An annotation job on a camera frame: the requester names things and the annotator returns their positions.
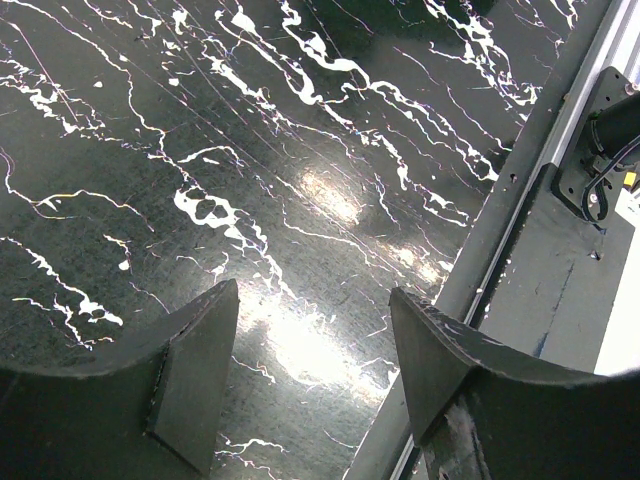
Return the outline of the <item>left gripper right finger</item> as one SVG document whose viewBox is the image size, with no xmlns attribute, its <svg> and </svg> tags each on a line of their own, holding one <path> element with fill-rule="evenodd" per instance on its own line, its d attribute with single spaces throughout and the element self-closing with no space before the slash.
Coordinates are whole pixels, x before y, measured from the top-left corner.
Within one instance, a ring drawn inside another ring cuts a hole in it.
<svg viewBox="0 0 640 480">
<path fill-rule="evenodd" d="M 416 446 L 432 479 L 635 479 L 639 376 L 517 351 L 402 289 L 389 306 Z"/>
</svg>

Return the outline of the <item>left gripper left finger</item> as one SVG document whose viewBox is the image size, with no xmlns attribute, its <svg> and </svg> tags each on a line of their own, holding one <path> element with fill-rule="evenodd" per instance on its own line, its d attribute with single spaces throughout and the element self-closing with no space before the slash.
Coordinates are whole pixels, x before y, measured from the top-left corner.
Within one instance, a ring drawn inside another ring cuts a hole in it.
<svg viewBox="0 0 640 480">
<path fill-rule="evenodd" d="M 1 366 L 5 479 L 206 479 L 239 311 L 235 280 L 68 366 Z"/>
</svg>

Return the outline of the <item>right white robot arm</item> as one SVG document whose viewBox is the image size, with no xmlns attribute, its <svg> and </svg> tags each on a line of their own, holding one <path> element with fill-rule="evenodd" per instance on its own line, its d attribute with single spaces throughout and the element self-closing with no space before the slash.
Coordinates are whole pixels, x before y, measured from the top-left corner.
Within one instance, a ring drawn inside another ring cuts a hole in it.
<svg viewBox="0 0 640 480">
<path fill-rule="evenodd" d="M 594 114 L 588 123 L 589 149 L 602 159 L 581 194 L 583 218 L 601 230 L 599 222 L 609 212 L 604 180 L 611 171 L 633 169 L 639 162 L 639 93 Z"/>
</svg>

